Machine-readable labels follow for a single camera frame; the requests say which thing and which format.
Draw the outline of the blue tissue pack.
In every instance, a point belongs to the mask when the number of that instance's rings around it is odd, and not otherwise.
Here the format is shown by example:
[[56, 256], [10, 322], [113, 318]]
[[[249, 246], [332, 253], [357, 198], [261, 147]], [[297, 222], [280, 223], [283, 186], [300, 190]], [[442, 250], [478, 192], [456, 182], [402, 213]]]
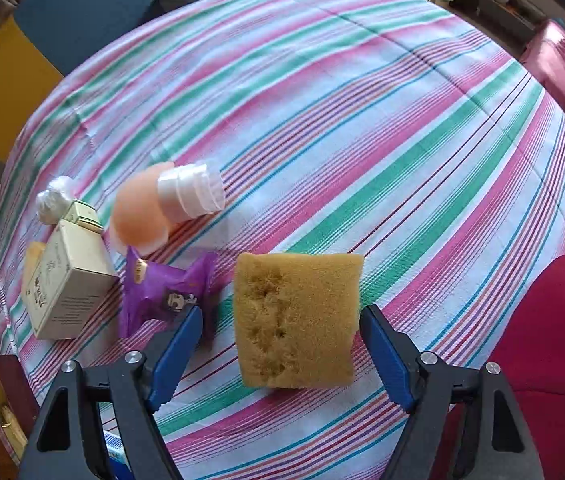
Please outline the blue tissue pack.
[[134, 476], [130, 472], [130, 467], [126, 460], [124, 446], [120, 437], [113, 432], [104, 430], [104, 442], [106, 442], [107, 445], [109, 464], [114, 478], [119, 480], [134, 480]]

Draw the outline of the large yellow sponge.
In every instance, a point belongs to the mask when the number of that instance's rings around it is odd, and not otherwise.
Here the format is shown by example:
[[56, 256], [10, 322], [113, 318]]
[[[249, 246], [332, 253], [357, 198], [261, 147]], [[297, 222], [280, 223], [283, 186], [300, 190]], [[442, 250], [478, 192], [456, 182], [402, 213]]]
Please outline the large yellow sponge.
[[232, 315], [247, 387], [352, 384], [363, 265], [353, 254], [238, 257]]

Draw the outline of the purple snack packet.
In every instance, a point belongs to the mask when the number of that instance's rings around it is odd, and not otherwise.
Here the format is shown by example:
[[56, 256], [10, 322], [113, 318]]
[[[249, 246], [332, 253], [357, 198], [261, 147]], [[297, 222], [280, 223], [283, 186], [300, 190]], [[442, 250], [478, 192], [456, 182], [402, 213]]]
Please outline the purple snack packet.
[[186, 269], [179, 269], [141, 258], [134, 247], [128, 246], [120, 337], [132, 337], [147, 321], [174, 322], [190, 306], [202, 310], [203, 333], [210, 337], [215, 321], [211, 286], [216, 258], [215, 252], [204, 252]]

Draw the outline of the small yellow sponge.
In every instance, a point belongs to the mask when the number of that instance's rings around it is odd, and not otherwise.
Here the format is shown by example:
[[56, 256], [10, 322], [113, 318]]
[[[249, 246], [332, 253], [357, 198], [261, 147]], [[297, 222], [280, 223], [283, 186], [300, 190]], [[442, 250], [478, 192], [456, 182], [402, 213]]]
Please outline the small yellow sponge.
[[21, 283], [21, 298], [25, 300], [26, 289], [28, 288], [28, 283], [36, 270], [36, 266], [40, 261], [40, 257], [43, 255], [46, 244], [43, 242], [31, 242], [28, 244], [24, 255], [24, 267], [22, 274]]

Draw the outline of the striped bed sheet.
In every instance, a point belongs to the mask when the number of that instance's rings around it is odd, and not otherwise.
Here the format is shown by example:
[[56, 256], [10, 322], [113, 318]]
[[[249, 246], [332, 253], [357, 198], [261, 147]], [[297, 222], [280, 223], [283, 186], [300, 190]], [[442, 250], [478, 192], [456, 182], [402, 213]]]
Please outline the striped bed sheet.
[[204, 0], [129, 32], [65, 76], [0, 185], [0, 354], [43, 398], [61, 364], [104, 364], [111, 289], [81, 335], [36, 338], [20, 297], [34, 198], [59, 174], [102, 220], [157, 162], [207, 160], [226, 205], [156, 261], [215, 252], [214, 336], [156, 422], [188, 479], [376, 479], [405, 417], [363, 344], [335, 390], [243, 385], [232, 274], [243, 252], [364, 257], [361, 298], [447, 362], [488, 359], [525, 292], [565, 254], [565, 112], [478, 29], [425, 0]]

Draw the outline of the white wrapper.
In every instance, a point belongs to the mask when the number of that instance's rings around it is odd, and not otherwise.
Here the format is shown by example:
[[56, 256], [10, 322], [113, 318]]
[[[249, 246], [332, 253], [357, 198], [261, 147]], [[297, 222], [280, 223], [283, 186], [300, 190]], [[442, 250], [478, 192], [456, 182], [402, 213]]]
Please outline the white wrapper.
[[76, 183], [69, 176], [51, 179], [46, 188], [36, 195], [36, 216], [45, 226], [56, 224], [74, 200]]

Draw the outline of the peach silicone pump bottle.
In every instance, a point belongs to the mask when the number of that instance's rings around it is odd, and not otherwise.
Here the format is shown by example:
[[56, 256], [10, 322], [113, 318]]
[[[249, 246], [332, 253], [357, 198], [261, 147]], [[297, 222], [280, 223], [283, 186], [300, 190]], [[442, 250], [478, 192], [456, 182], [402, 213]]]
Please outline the peach silicone pump bottle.
[[119, 187], [109, 240], [121, 255], [133, 247], [147, 256], [168, 243], [176, 226], [223, 210], [225, 200], [222, 174], [211, 162], [160, 162]]

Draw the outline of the cream tea box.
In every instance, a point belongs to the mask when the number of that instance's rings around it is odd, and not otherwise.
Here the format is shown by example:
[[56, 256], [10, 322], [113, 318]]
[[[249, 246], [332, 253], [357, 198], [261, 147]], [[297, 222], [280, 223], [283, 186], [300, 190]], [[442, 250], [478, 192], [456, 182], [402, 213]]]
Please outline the cream tea box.
[[23, 278], [21, 298], [38, 339], [74, 339], [118, 281], [97, 210], [76, 200]]

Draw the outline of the golden tray box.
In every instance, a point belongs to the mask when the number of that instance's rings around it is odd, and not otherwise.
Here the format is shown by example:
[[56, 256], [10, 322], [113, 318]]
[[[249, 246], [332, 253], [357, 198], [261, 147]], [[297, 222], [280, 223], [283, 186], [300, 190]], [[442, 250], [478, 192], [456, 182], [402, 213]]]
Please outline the golden tray box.
[[0, 426], [17, 458], [24, 453], [38, 414], [40, 404], [19, 359], [13, 354], [0, 356]]

